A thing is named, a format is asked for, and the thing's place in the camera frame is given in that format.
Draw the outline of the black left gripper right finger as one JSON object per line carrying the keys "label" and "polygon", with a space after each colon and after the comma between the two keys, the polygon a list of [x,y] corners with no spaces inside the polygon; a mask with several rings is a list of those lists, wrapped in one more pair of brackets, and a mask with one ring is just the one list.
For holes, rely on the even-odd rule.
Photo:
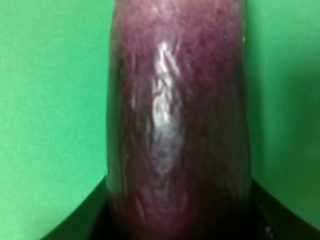
{"label": "black left gripper right finger", "polygon": [[246,239],[320,240],[320,231],[290,211],[253,180]]}

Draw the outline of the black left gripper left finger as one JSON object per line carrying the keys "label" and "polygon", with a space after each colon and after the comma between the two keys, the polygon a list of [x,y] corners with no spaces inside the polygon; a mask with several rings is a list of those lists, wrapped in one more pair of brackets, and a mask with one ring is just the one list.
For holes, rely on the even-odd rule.
{"label": "black left gripper left finger", "polygon": [[89,196],[56,228],[43,237],[44,240],[87,240],[106,203],[106,177],[103,177]]}

